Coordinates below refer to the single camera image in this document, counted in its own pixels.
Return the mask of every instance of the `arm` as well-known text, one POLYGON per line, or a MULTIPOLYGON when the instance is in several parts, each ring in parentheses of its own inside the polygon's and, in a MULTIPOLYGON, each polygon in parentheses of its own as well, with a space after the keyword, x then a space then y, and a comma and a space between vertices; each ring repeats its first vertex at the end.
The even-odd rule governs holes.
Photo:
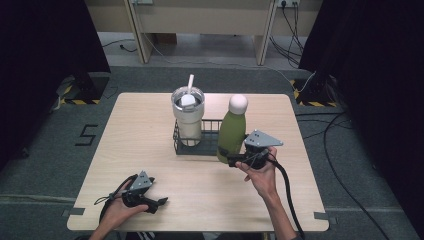
POLYGON ((105 215, 100 221, 99 226, 94 230, 93 234, 90 237, 90 240, 102 240, 106 235, 113 229, 119 227, 124 223, 128 218, 133 215, 144 212, 149 207, 147 205, 138 205, 133 208, 128 208, 125 206, 122 198, 116 198, 112 201, 109 208, 106 210, 105 215))
MULTIPOLYGON (((277 155, 277 149, 270 147, 270 160, 275 160, 273 156, 277 155)), ((265 166, 259 170, 249 168, 244 163, 237 162, 236 166, 244 171, 247 176, 244 181, 252 180, 253 186, 262 197, 268 209, 275 235, 279 240, 291 240, 296 238, 290 220, 281 204, 275 184, 275 166, 270 162, 266 162, 265 166)))

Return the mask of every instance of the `gray floor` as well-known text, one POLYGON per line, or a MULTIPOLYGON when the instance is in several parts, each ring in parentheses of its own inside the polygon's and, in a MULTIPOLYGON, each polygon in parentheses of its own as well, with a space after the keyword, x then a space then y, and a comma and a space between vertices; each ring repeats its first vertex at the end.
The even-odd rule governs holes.
MULTIPOLYGON (((103 45, 132 38, 132 34, 125 33, 99 33, 99 36, 103 45)), ((276 40, 286 48, 290 44, 290 38, 276 40)), ((201 86, 205 92, 225 92, 221 89, 225 84, 229 89, 237 89, 234 85, 243 81, 251 85, 245 87, 248 92, 292 96, 288 80, 310 75, 291 67, 272 45, 268 48, 265 66, 258 67, 252 39, 246 36, 178 35, 177 45, 157 46, 164 56, 155 52, 149 64, 145 65, 140 64, 136 52, 123 51, 120 44, 135 49, 133 41, 114 43, 104 48, 112 66, 112 75, 101 103, 62 105, 38 132, 31 144, 30 157, 9 162, 0 173, 0 239, 73 239, 82 234, 67 230, 67 218, 62 217, 62 213, 73 206, 120 92, 169 92, 187 81, 175 78, 196 73, 205 82, 216 83, 201 86), (151 77, 153 74, 155 79, 162 80, 160 90, 151 77), (234 85, 229 82, 231 79, 237 79, 234 85), (82 126, 93 123, 98 125, 89 132, 96 135, 93 145, 75 147, 75 143, 81 141, 82 126)), ((291 100, 296 114, 342 111, 340 106, 301 107, 293 98, 291 100)), ((325 157, 323 135, 312 136, 323 131, 333 117, 298 116, 321 197, 332 220, 328 231, 307 233, 307 239, 384 239, 336 180, 325 157)), ((331 128, 327 135, 327 148, 342 182, 390 239, 418 239, 385 180, 373 169, 360 137, 351 129, 354 126, 349 117, 343 116, 338 122, 340 125, 331 128)))
MULTIPOLYGON (((283 58, 269 44, 263 67, 256 64, 255 50, 251 36, 178 34, 177 45, 156 45, 148 65, 141 64, 137 52, 120 49, 124 45, 129 50, 136 49, 132 33, 99 33, 103 45, 114 41, 128 39, 105 47, 107 59, 111 66, 134 67, 212 67, 276 70, 294 70, 286 58, 283 58)), ((299 54, 297 46, 290 46, 291 37, 275 37, 276 42, 285 49, 299 54)), ((305 37, 299 38, 302 43, 305 37)))

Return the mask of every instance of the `silver metal part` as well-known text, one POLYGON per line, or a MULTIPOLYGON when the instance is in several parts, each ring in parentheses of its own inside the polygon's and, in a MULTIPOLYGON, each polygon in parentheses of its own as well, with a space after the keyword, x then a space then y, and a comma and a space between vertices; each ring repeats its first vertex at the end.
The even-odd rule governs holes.
POLYGON ((247 138, 244 140, 245 145, 255 146, 255 147, 269 147, 269 146, 282 146, 283 142, 269 136, 266 133, 263 133, 255 129, 247 138))
POLYGON ((147 173, 145 171, 141 171, 140 175, 138 175, 137 179, 135 179, 134 183, 131 186, 133 188, 148 188, 152 186, 152 182, 150 181, 147 173))

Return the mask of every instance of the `yellow black tape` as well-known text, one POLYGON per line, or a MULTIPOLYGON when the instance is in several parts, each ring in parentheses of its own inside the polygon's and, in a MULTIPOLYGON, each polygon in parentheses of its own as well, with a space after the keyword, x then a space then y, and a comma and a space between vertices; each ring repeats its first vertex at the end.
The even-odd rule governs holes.
POLYGON ((69 85, 69 86, 65 89, 65 93, 64 93, 64 95, 66 95, 67 93, 69 93, 69 92, 71 91, 72 86, 73 86, 73 85, 69 85))
MULTIPOLYGON (((314 101, 308 100, 305 101, 305 99, 302 99, 302 94, 299 92, 301 89, 297 89, 295 86, 297 80, 291 80, 290 83, 293 86, 293 95, 296 99, 297 104, 301 106, 313 106, 313 107, 335 107, 336 103, 330 99, 330 96, 328 96, 327 99, 316 99, 314 101)), ((305 83, 305 80, 300 80, 300 82, 297 82, 298 85, 303 86, 305 83)))
POLYGON ((99 104, 100 100, 81 100, 81 99, 64 99, 66 104, 85 105, 85 104, 99 104))

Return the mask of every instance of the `wooden table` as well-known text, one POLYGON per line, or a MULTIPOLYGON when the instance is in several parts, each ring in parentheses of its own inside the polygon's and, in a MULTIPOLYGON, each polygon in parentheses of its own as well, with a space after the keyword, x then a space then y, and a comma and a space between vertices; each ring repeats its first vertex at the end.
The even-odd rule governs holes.
MULTIPOLYGON (((205 94, 204 119, 222 119, 232 94, 205 94)), ((325 231, 328 221, 311 165, 288 96, 245 94, 247 133, 261 130, 284 142, 277 159, 286 169, 292 198, 304 231, 325 231)), ((93 230, 103 204, 93 205, 113 192, 128 176, 145 170, 155 182, 146 196, 169 197, 156 214, 142 213, 125 222, 122 231, 268 232, 273 227, 265 204, 245 174, 214 156, 176 155, 172 133, 175 118, 171 93, 123 93, 119 96, 94 155, 68 228, 93 230)), ((289 217, 284 181, 277 187, 289 217)))

